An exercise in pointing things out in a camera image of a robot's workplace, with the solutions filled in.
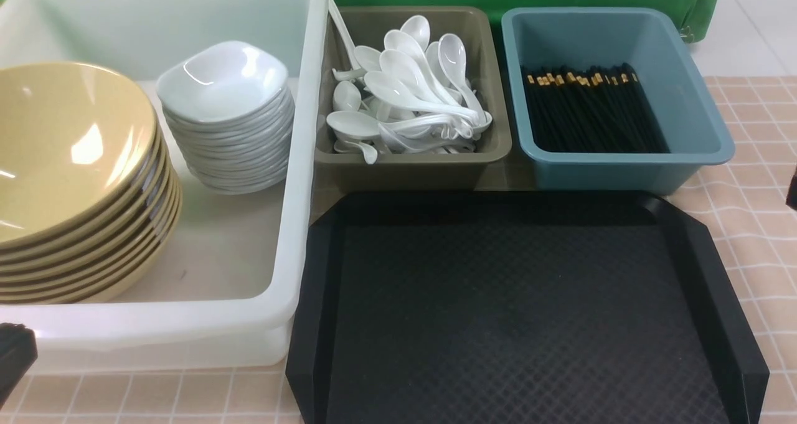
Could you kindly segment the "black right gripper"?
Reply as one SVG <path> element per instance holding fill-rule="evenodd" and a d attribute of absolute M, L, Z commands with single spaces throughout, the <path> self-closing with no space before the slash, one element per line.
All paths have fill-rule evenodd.
<path fill-rule="evenodd" d="M 797 171 L 792 175 L 788 191 L 786 191 L 786 205 L 793 211 L 797 211 Z"/>

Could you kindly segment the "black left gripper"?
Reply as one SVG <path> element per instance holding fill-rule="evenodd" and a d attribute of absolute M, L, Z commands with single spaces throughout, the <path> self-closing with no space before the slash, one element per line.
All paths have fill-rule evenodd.
<path fill-rule="evenodd" d="M 37 360 L 35 332 L 22 324 L 1 324 L 1 406 Z"/>

